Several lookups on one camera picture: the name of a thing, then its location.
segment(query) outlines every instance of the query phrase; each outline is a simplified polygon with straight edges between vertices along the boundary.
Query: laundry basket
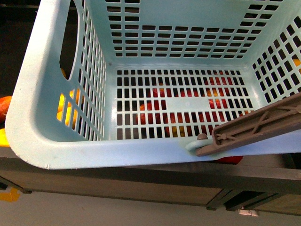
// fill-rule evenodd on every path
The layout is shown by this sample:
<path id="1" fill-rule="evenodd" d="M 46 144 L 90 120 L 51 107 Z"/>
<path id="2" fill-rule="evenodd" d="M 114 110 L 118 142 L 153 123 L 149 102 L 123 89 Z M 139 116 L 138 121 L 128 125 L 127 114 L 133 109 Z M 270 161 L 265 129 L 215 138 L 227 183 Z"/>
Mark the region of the laundry basket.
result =
<path id="1" fill-rule="evenodd" d="M 195 154 L 214 127 L 301 90 L 299 0 L 74 3 L 68 80 L 59 60 L 70 1 L 38 10 L 6 123 L 23 160 L 73 169 L 301 152 L 297 130 Z"/>

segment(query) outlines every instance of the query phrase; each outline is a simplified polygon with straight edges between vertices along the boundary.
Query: red apple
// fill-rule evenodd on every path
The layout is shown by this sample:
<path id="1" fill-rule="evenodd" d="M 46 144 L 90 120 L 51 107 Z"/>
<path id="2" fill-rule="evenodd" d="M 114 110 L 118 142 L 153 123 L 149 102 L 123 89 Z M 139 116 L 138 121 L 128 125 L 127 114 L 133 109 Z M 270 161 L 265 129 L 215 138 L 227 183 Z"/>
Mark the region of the red apple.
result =
<path id="1" fill-rule="evenodd" d="M 194 90 L 193 90 L 193 95 L 194 95 L 195 97 L 198 97 L 198 91 L 194 89 Z M 187 89 L 187 97 L 193 97 L 193 95 L 192 95 L 191 89 Z M 181 96 L 181 97 L 185 97 L 185 96 L 186 96 L 184 90 L 182 90 L 182 91 L 180 92 L 180 96 Z"/>
<path id="2" fill-rule="evenodd" d="M 188 114 L 184 114 L 184 115 L 185 115 L 185 116 L 184 116 L 184 117 L 185 117 L 185 122 L 186 122 L 186 123 L 189 123 L 189 122 L 190 122 L 189 115 L 188 115 Z M 178 123 L 183 123 L 182 114 L 181 114 L 181 113 L 178 113 L 177 116 L 178 116 Z M 168 118 L 167 118 L 167 117 L 165 118 L 164 123 L 165 123 L 165 124 L 168 124 Z M 176 120 L 175 120 L 175 114 L 174 114 L 174 113 L 170 113 L 170 123 L 171 123 L 171 124 L 176 123 Z M 165 132 L 166 132 L 167 137 L 170 137 L 169 127 L 165 127 Z M 180 127 L 179 127 L 179 132 L 180 132 L 180 136 L 181 136 L 181 137 L 185 137 L 185 129 L 184 129 L 184 126 L 180 126 Z M 173 133 L 173 137 L 178 137 L 177 127 L 176 127 L 176 126 L 172 126 L 172 133 Z M 188 127 L 187 127 L 187 136 L 188 136 L 188 137 L 191 137 L 191 136 L 192 136 L 192 129 L 191 129 L 191 126 L 188 126 Z"/>
<path id="3" fill-rule="evenodd" d="M 160 88 L 159 92 L 160 92 L 160 97 L 165 97 L 164 88 Z M 152 94 L 153 94 L 153 97 L 158 97 L 158 89 L 153 88 Z M 167 97 L 171 97 L 171 89 L 170 88 L 166 89 L 166 94 L 167 94 Z"/>
<path id="4" fill-rule="evenodd" d="M 227 79 L 228 79 L 229 85 L 233 85 L 231 78 L 228 77 Z M 221 85 L 220 78 L 215 78 L 215 80 L 216 80 L 216 85 L 220 86 L 220 85 Z M 209 78 L 209 81 L 210 81 L 210 85 L 212 85 L 212 86 L 215 85 L 215 83 L 214 83 L 214 78 L 213 78 L 213 77 L 210 77 L 210 78 Z M 221 81 L 222 81 L 222 84 L 223 84 L 223 85 L 227 85 L 226 78 L 224 78 L 224 77 L 221 78 Z M 229 93 L 230 93 L 230 91 L 229 91 L 228 88 L 225 88 L 225 92 L 226 92 L 226 95 L 227 95 L 227 96 L 228 96 Z"/>
<path id="5" fill-rule="evenodd" d="M 216 103 L 216 107 L 217 107 L 218 109 L 221 109 L 221 108 L 228 108 L 226 99 L 222 99 L 222 105 L 221 105 L 221 102 L 220 102 L 219 99 L 216 99 L 216 100 L 215 100 L 215 103 Z M 215 108 L 215 106 L 214 106 L 214 100 L 213 100 L 213 99 L 209 99 L 209 105 L 210 105 L 210 108 L 211 108 L 211 109 L 214 109 L 214 108 Z"/>
<path id="6" fill-rule="evenodd" d="M 146 104 L 146 107 L 147 107 L 148 111 L 151 111 L 152 110 L 151 102 L 148 102 Z M 158 101 L 154 102 L 154 110 L 159 110 L 159 102 Z M 140 105 L 140 111 L 145 111 L 145 105 L 144 104 Z M 146 114 L 144 114 L 144 113 L 140 114 L 140 121 L 141 121 L 142 125 L 146 124 L 146 116 L 145 115 Z M 152 116 L 151 113 L 147 114 L 147 118 L 148 118 L 148 123 L 149 124 L 154 124 L 153 116 Z M 155 122 L 157 124 L 160 124 L 160 114 L 159 113 L 155 114 Z M 139 124 L 138 115 L 136 116 L 136 123 Z"/>
<path id="7" fill-rule="evenodd" d="M 214 162 L 220 163 L 220 164 L 237 165 L 242 159 L 243 159 L 243 156 L 232 156 L 232 157 L 225 157 L 225 158 L 221 158 L 218 160 L 214 160 Z"/>

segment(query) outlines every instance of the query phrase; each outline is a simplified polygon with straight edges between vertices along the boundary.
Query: produce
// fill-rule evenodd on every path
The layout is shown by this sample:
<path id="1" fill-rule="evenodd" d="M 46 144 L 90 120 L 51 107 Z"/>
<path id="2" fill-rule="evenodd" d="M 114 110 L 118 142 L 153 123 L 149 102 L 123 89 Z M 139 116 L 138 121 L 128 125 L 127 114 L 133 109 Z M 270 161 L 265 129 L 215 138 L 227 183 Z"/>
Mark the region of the produce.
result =
<path id="1" fill-rule="evenodd" d="M 4 123 L 6 119 L 11 98 L 11 96 L 0 98 L 0 123 Z"/>
<path id="2" fill-rule="evenodd" d="M 79 104 L 79 89 L 77 89 L 77 92 L 76 92 L 76 99 L 75 99 L 75 102 L 76 104 Z M 70 97 L 73 99 L 74 97 L 74 91 L 70 91 L 69 93 Z M 63 107 L 64 107 L 64 102 L 65 102 L 65 96 L 63 94 L 60 95 L 60 100 L 59 100 L 59 104 L 58 104 L 58 108 L 57 108 L 57 112 L 60 112 L 63 110 Z"/>
<path id="3" fill-rule="evenodd" d="M 5 134 L 5 129 L 0 129 L 0 147 L 9 147 L 9 143 Z"/>
<path id="4" fill-rule="evenodd" d="M 61 71 L 62 71 L 62 74 L 63 74 L 64 78 L 68 79 L 65 70 L 63 68 L 61 68 Z"/>
<path id="5" fill-rule="evenodd" d="M 171 97 L 171 89 L 170 88 L 166 89 L 166 93 L 167 93 L 167 97 Z M 152 94 L 153 94 L 153 97 L 158 97 L 158 89 L 153 88 Z M 165 97 L 164 88 L 159 89 L 159 94 L 160 94 L 160 97 Z"/>
<path id="6" fill-rule="evenodd" d="M 221 164 L 237 165 L 242 159 L 243 159 L 243 156 L 232 156 L 232 157 L 221 158 L 221 159 L 215 160 L 214 162 L 221 163 Z"/>
<path id="7" fill-rule="evenodd" d="M 189 115 L 188 114 L 184 114 L 184 115 L 185 115 L 184 116 L 185 122 L 189 123 L 190 122 Z M 178 116 L 178 123 L 183 123 L 182 114 L 178 113 L 177 116 Z M 164 122 L 165 122 L 165 124 L 168 124 L 168 118 L 167 117 L 165 118 Z M 170 114 L 170 123 L 171 124 L 175 124 L 176 123 L 176 119 L 175 119 L 175 114 L 174 113 Z M 165 132 L 166 132 L 166 135 L 168 137 L 170 137 L 169 127 L 165 127 Z M 184 126 L 179 126 L 179 132 L 180 132 L 180 136 L 181 137 L 185 136 L 185 128 L 184 128 Z M 172 126 L 172 133 L 173 133 L 173 137 L 178 137 L 177 127 L 176 126 Z M 191 126 L 187 126 L 187 136 L 189 136 L 189 137 L 192 136 Z"/>
<path id="8" fill-rule="evenodd" d="M 71 118 L 71 107 L 68 107 L 67 108 L 67 112 L 66 112 L 66 119 L 65 119 L 65 124 L 66 124 L 66 126 L 69 126 L 69 124 L 70 124 L 70 118 Z M 74 113 L 73 113 L 73 119 L 72 119 L 72 128 L 74 129 L 75 128 L 75 123 L 76 123 L 76 119 L 77 119 L 77 111 L 76 110 L 74 110 Z M 57 114 L 56 114 L 56 118 L 58 119 L 58 120 L 62 120 L 62 116 L 63 116 L 63 112 L 62 111 L 60 111 L 60 112 L 58 112 Z"/>
<path id="9" fill-rule="evenodd" d="M 148 111 L 152 110 L 151 102 L 148 102 L 146 104 L 146 108 L 147 108 Z M 154 110 L 159 110 L 159 102 L 158 101 L 154 102 Z M 140 105 L 140 111 L 145 111 L 145 105 L 144 104 Z M 147 118 L 148 118 L 148 124 L 154 124 L 153 116 L 152 116 L 151 113 L 147 114 Z M 142 125 L 146 124 L 146 114 L 145 113 L 140 114 L 140 121 L 141 121 L 140 124 L 142 124 Z M 160 123 L 160 114 L 159 113 L 155 114 L 155 122 L 157 124 Z M 136 123 L 139 124 L 138 116 L 136 116 Z"/>
<path id="10" fill-rule="evenodd" d="M 185 97 L 185 91 L 184 90 L 182 90 L 180 92 L 180 96 Z M 192 95 L 191 89 L 187 89 L 187 97 L 198 97 L 198 92 L 194 89 L 193 90 L 193 95 Z"/>
<path id="11" fill-rule="evenodd" d="M 298 67 L 299 65 L 301 65 L 301 61 L 298 59 L 293 59 L 293 62 L 295 64 L 296 67 Z"/>

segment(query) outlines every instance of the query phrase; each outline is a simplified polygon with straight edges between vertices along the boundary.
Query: red fruit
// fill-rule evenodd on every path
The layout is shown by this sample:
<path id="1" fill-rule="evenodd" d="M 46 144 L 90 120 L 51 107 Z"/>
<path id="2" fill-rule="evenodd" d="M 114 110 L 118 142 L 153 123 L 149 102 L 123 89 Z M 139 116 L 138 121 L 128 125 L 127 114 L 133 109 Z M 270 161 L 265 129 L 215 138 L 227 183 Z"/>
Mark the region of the red fruit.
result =
<path id="1" fill-rule="evenodd" d="M 160 92 L 160 97 L 165 97 L 164 88 L 160 88 L 159 92 Z M 171 97 L 171 89 L 170 88 L 166 89 L 166 93 L 167 93 L 167 97 Z M 158 97 L 158 89 L 153 88 L 152 94 L 153 94 L 153 97 Z"/>
<path id="2" fill-rule="evenodd" d="M 243 159 L 243 156 L 232 156 L 232 157 L 225 157 L 218 160 L 215 160 L 215 163 L 221 163 L 221 164 L 232 164 L 237 165 L 241 160 Z"/>
<path id="3" fill-rule="evenodd" d="M 196 90 L 194 89 L 194 90 L 193 90 L 193 95 L 194 95 L 195 97 L 198 97 L 198 91 L 196 91 Z M 192 95 L 191 89 L 187 89 L 187 97 L 193 97 L 193 95 Z M 182 91 L 180 92 L 180 96 L 181 96 L 181 97 L 185 97 L 185 91 L 184 91 L 184 90 L 182 90 Z"/>
<path id="4" fill-rule="evenodd" d="M 210 77 L 210 78 L 209 78 L 209 81 L 210 81 L 210 85 L 212 85 L 212 86 L 215 85 L 215 83 L 214 83 L 214 78 Z"/>
<path id="5" fill-rule="evenodd" d="M 147 108 L 148 111 L 152 110 L 151 102 L 148 102 L 146 104 L 146 108 Z M 159 110 L 159 101 L 158 100 L 154 101 L 154 110 L 156 110 L 156 111 Z M 145 111 L 145 105 L 144 104 L 140 105 L 140 111 Z M 145 115 L 146 115 L 145 113 L 140 114 L 140 121 L 141 121 L 142 125 L 146 124 L 146 116 Z M 147 114 L 147 118 L 148 118 L 148 124 L 154 124 L 152 113 L 148 113 Z M 160 122 L 160 114 L 159 113 L 155 114 L 155 123 L 156 124 L 160 124 L 161 123 Z M 136 116 L 136 124 L 139 124 L 139 122 L 138 122 L 138 115 Z"/>
<path id="6" fill-rule="evenodd" d="M 218 86 L 221 85 L 220 79 L 221 79 L 223 85 L 227 85 L 226 78 L 215 78 L 215 80 L 216 80 L 216 85 L 218 85 Z M 231 81 L 231 78 L 227 78 L 227 79 L 228 79 L 229 85 L 233 85 L 233 83 L 232 83 L 232 81 Z M 210 81 L 210 85 L 212 85 L 212 86 L 215 85 L 215 83 L 214 83 L 214 78 L 213 78 L 213 77 L 210 77 L 210 78 L 209 78 L 209 81 Z M 229 89 L 228 89 L 228 88 L 225 88 L 225 91 L 226 91 L 226 95 L 228 96 L 229 93 L 230 93 Z"/>
<path id="7" fill-rule="evenodd" d="M 184 114 L 185 116 L 185 122 L 189 123 L 190 119 L 189 119 L 189 115 L 188 114 Z M 183 118 L 182 118 L 182 114 L 178 113 L 178 123 L 183 123 Z M 168 118 L 166 117 L 164 120 L 165 124 L 168 124 Z M 170 123 L 171 124 L 175 124 L 176 120 L 175 120 L 175 114 L 174 113 L 170 113 Z M 167 137 L 170 137 L 170 132 L 169 132 L 169 127 L 165 127 L 165 132 Z M 180 132 L 180 136 L 181 137 L 185 137 L 185 129 L 184 126 L 180 126 L 179 127 L 179 132 Z M 178 133 L 177 133 L 177 127 L 176 126 L 172 126 L 172 133 L 173 133 L 173 137 L 178 137 Z M 187 127 L 187 136 L 191 137 L 192 136 L 192 130 L 191 130 L 191 126 Z"/>
<path id="8" fill-rule="evenodd" d="M 0 98 L 0 123 L 5 122 L 10 101 L 11 101 L 11 96 Z"/>
<path id="9" fill-rule="evenodd" d="M 221 102 L 220 102 L 219 99 L 216 99 L 216 100 L 215 100 L 215 103 L 216 103 L 216 107 L 217 107 L 218 109 L 221 109 L 221 108 L 228 108 L 226 99 L 222 99 L 222 105 L 221 105 Z M 211 108 L 211 109 L 214 109 L 214 108 L 215 108 L 215 106 L 214 106 L 214 100 L 213 100 L 213 99 L 209 99 L 209 105 L 210 105 L 210 108 Z"/>

